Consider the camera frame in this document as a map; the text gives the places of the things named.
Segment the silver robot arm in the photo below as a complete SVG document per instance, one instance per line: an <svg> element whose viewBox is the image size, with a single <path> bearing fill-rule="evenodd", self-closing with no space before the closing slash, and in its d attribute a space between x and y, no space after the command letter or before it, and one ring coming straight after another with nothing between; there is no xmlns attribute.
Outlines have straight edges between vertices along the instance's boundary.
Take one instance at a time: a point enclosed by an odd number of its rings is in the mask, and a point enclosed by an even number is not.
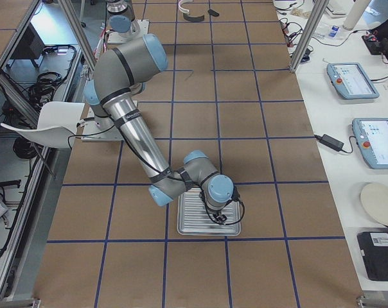
<svg viewBox="0 0 388 308"><path fill-rule="evenodd" d="M109 16L109 25L112 30L120 35L130 32L132 22L135 20L134 11L130 1L109 0L106 1L106 9Z"/></svg>
<svg viewBox="0 0 388 308"><path fill-rule="evenodd" d="M194 186L209 219L226 225L223 209L241 202L233 181L217 170L205 153L195 150L174 171L157 146L141 111L132 100L133 88L163 72L168 59L163 45L152 33L142 35L99 57L94 74L94 94L102 117L111 120L151 181L148 188L159 206L164 206Z"/></svg>

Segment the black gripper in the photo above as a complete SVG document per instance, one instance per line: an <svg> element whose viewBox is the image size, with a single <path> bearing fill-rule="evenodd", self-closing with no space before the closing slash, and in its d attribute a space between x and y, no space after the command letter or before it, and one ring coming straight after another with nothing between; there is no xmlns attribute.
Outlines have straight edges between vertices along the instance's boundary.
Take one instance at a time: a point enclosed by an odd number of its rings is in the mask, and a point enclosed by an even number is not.
<svg viewBox="0 0 388 308"><path fill-rule="evenodd" d="M221 211L212 212L211 220L216 224L225 224L225 222L227 221L227 216L223 214Z"/></svg>

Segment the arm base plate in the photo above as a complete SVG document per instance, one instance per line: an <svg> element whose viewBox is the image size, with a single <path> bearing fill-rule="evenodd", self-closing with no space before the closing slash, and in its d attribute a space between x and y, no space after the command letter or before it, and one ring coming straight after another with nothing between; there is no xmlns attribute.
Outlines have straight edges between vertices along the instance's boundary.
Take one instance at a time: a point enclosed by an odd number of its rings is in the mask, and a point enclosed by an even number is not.
<svg viewBox="0 0 388 308"><path fill-rule="evenodd" d="M87 115L94 117L94 119L85 123L83 130L85 137L82 137L82 140L84 142L114 142L122 140L122 133L125 133L131 141L140 141L138 129L131 125L131 122L125 123L120 130L114 124L115 120L137 107L137 101L131 98L123 100L124 102L126 103L124 110L118 108L119 104L112 104L111 106L116 108L109 111L110 115L105 113L106 110L101 105L89 105L90 109Z"/></svg>
<svg viewBox="0 0 388 308"><path fill-rule="evenodd" d="M135 19L131 21L127 17L120 17L119 19L112 17L109 23L111 29L107 37L108 45L120 45L142 37L148 33L149 28L148 19Z"/></svg>

